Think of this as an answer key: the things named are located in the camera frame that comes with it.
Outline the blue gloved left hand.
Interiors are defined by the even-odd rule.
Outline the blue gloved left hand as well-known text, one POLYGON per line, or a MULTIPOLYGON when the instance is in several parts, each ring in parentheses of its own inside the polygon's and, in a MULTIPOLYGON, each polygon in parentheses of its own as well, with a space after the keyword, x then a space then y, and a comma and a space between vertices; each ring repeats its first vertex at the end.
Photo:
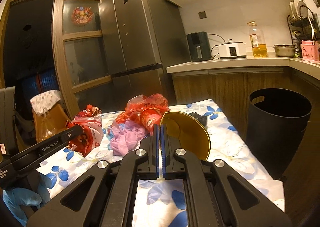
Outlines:
POLYGON ((20 187, 3 191, 4 204, 22 226, 27 225, 28 219, 21 206, 34 206, 39 209, 50 201, 48 188, 51 185, 51 180, 42 173, 39 173, 39 176, 40 180, 36 192, 20 187))

